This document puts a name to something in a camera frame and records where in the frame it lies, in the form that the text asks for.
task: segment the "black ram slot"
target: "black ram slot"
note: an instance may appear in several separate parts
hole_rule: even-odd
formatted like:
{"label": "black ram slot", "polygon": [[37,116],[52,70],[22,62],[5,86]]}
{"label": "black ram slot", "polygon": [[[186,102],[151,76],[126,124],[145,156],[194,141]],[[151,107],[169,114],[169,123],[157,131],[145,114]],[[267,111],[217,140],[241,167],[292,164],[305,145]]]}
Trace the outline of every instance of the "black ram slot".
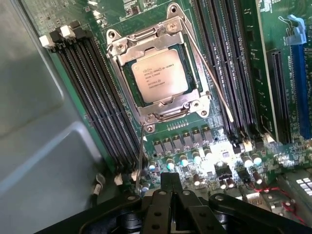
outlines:
{"label": "black ram slot", "polygon": [[52,32],[56,46],[50,51],[58,54],[117,172],[133,171],[139,154],[134,126],[92,34],[81,28],[74,30],[75,39]]}
{"label": "black ram slot", "polygon": [[[226,95],[226,90],[223,87],[223,79],[220,76],[220,73],[217,72],[216,70],[216,61],[215,61],[215,57],[216,54],[213,51],[213,45],[211,44],[211,40],[210,40],[210,36],[209,36],[209,32],[206,28],[206,26],[204,26],[204,24],[208,24],[209,22],[207,22],[205,15],[203,13],[203,10],[206,9],[206,7],[204,7],[202,5],[202,2],[199,2],[198,0],[192,0],[192,4],[193,4],[193,8],[194,8],[194,13],[195,13],[195,17],[196,17],[196,22],[198,25],[198,29],[199,29],[199,33],[200,33],[200,37],[201,40],[203,42],[204,45],[204,49],[206,52],[206,58],[208,60],[208,64],[212,65],[212,73],[214,75],[214,77],[216,77],[218,84],[221,88],[221,92],[223,94],[223,96],[225,97],[225,99],[227,100],[227,95]],[[224,126],[226,129],[226,132],[229,136],[232,136],[233,133],[233,125],[230,123],[229,119],[227,118],[227,114],[225,111],[224,106],[221,104],[221,99],[219,97],[219,103],[220,103],[220,109],[222,112],[222,117],[223,117],[223,122],[224,122]]]}
{"label": "black ram slot", "polygon": [[83,55],[81,56],[81,59],[83,59],[84,67],[87,69],[89,82],[92,85],[95,94],[97,95],[98,102],[100,103],[102,108],[107,111],[107,119],[113,126],[112,131],[114,132],[117,141],[121,142],[121,150],[123,151],[124,155],[131,156],[133,160],[135,158],[135,153],[133,152],[130,144],[124,144],[125,142],[127,142],[127,138],[123,134],[122,129],[119,128],[118,123],[121,123],[121,120],[118,115],[115,115],[115,112],[111,105],[112,102],[108,98],[105,98],[103,96],[103,94],[106,93],[106,95],[108,95],[108,93],[101,87],[101,84],[99,83],[98,77],[100,77],[100,74],[98,73],[92,56],[90,55],[90,53],[87,53],[84,45],[81,45],[81,42],[75,44],[75,49],[77,50],[79,55]]}
{"label": "black ram slot", "polygon": [[72,83],[72,86],[76,90],[76,92],[77,92],[77,94],[81,100],[81,103],[87,112],[87,115],[91,118],[92,125],[93,125],[94,129],[96,130],[97,134],[99,135],[100,139],[104,143],[104,146],[105,146],[108,154],[114,156],[114,157],[112,157],[112,159],[116,165],[122,166],[122,163],[119,160],[119,158],[115,157],[115,155],[117,155],[117,153],[116,153],[115,148],[113,147],[112,142],[109,139],[109,136],[108,136],[108,133],[106,132],[106,129],[103,127],[103,125],[101,125],[100,121],[97,121],[98,119],[101,119],[101,116],[96,112],[93,103],[91,102],[87,92],[85,91],[85,88],[82,86],[81,81],[79,81],[77,76],[74,75],[73,67],[68,62],[66,56],[61,51],[58,52],[58,58],[61,61],[62,65],[63,65],[71,83]]}
{"label": "black ram slot", "polygon": [[130,161],[126,156],[126,152],[124,151],[124,149],[122,149],[118,145],[119,142],[113,141],[113,139],[115,140],[115,138],[117,138],[116,133],[114,132],[115,134],[113,134],[111,132],[114,126],[112,126],[109,116],[105,114],[103,107],[100,105],[99,99],[97,99],[97,94],[95,90],[92,88],[93,84],[91,83],[90,80],[87,79],[89,75],[84,73],[84,69],[80,64],[79,59],[77,58],[77,55],[74,52],[74,49],[71,46],[69,46],[69,48],[65,48],[64,51],[73,65],[73,69],[77,74],[77,78],[79,78],[79,80],[82,82],[82,85],[83,87],[85,87],[85,90],[87,91],[90,100],[92,100],[92,102],[94,103],[96,112],[99,113],[99,115],[102,117],[101,119],[104,122],[104,126],[106,126],[106,129],[109,130],[107,131],[109,134],[109,139],[111,139],[113,146],[116,149],[117,155],[122,158],[124,166],[126,166],[127,163],[130,163]]}
{"label": "black ram slot", "polygon": [[276,116],[277,134],[281,143],[288,144],[292,141],[292,135],[282,67],[281,51],[272,50],[267,52],[267,59]]}
{"label": "black ram slot", "polygon": [[132,122],[129,120],[129,117],[127,116],[127,113],[124,110],[124,106],[120,100],[120,97],[118,96],[116,86],[113,82],[113,78],[109,74],[107,64],[102,54],[99,52],[98,45],[96,44],[93,38],[90,39],[90,41],[86,41],[86,46],[90,51],[90,53],[93,51],[93,53],[96,55],[94,56],[95,58],[94,62],[97,64],[101,74],[103,74],[103,76],[99,76],[98,78],[100,79],[102,86],[105,87],[108,90],[108,93],[111,94],[111,98],[113,99],[112,103],[115,109],[117,110],[116,114],[120,115],[120,118],[123,123],[121,125],[121,128],[124,130],[125,136],[128,138],[128,142],[135,152],[136,159],[138,159],[137,157],[139,153],[138,137],[136,135],[136,131],[134,129],[134,126],[132,125]]}
{"label": "black ram slot", "polygon": [[238,24],[240,22],[234,23],[236,20],[236,15],[235,15],[235,9],[231,8],[230,2],[227,0],[221,0],[221,5],[223,8],[224,12],[224,21],[227,26],[227,31],[228,31],[228,37],[229,37],[229,42],[230,42],[230,47],[233,48],[234,53],[233,53],[233,62],[237,74],[237,81],[239,84],[240,92],[241,92],[241,98],[240,101],[243,103],[243,118],[245,122],[250,126],[253,124],[253,113],[252,113],[252,106],[250,102],[250,97],[249,97],[249,91],[248,91],[248,86],[247,86],[247,75],[244,71],[244,64],[243,64],[243,57],[242,57],[242,52],[241,52],[241,46],[243,43],[240,43],[239,38],[242,38],[239,36],[239,33],[235,30],[236,28],[239,28]]}
{"label": "black ram slot", "polygon": [[238,45],[240,45],[241,47],[239,47],[241,54],[238,58],[239,60],[239,69],[241,74],[243,74],[242,76],[242,82],[243,82],[243,89],[245,90],[245,99],[246,99],[246,105],[247,105],[247,110],[249,113],[249,124],[252,125],[252,128],[254,128],[254,126],[256,125],[256,118],[257,118],[257,112],[255,109],[255,106],[253,104],[253,100],[255,100],[254,97],[254,86],[253,86],[253,79],[251,79],[252,75],[251,75],[251,66],[250,66],[250,62],[248,60],[248,54],[247,54],[247,40],[246,37],[244,36],[244,30],[243,30],[243,24],[242,24],[242,16],[241,16],[241,12],[240,12],[240,6],[239,6],[239,1],[238,0],[233,0],[232,2],[230,1],[225,1],[226,5],[228,6],[229,12],[231,13],[232,16],[232,26],[237,25],[237,29],[234,30],[234,32],[236,33],[234,35],[234,39],[236,42],[236,48],[238,48]]}
{"label": "black ram slot", "polygon": [[212,22],[215,40],[218,42],[217,48],[219,51],[219,57],[220,57],[221,62],[223,63],[223,69],[225,73],[225,83],[227,87],[227,96],[229,97],[229,100],[231,102],[230,108],[234,116],[234,125],[236,129],[243,129],[244,124],[241,121],[239,108],[237,107],[237,104],[236,104],[237,99],[235,98],[235,86],[231,80],[231,71],[229,69],[227,54],[225,52],[226,45],[224,44],[224,41],[222,38],[223,36],[222,31],[221,31],[222,27],[221,27],[220,20],[218,17],[217,6],[214,0],[206,0],[206,4],[208,7],[207,10],[208,10],[211,22]]}

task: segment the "motherboard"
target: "motherboard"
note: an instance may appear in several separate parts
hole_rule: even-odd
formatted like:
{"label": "motherboard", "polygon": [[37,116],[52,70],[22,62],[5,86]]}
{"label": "motherboard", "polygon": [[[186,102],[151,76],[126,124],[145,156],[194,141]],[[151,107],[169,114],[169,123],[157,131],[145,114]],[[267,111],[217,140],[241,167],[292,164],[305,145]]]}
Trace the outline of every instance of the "motherboard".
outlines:
{"label": "motherboard", "polygon": [[21,2],[117,185],[240,197],[312,166],[308,1]]}

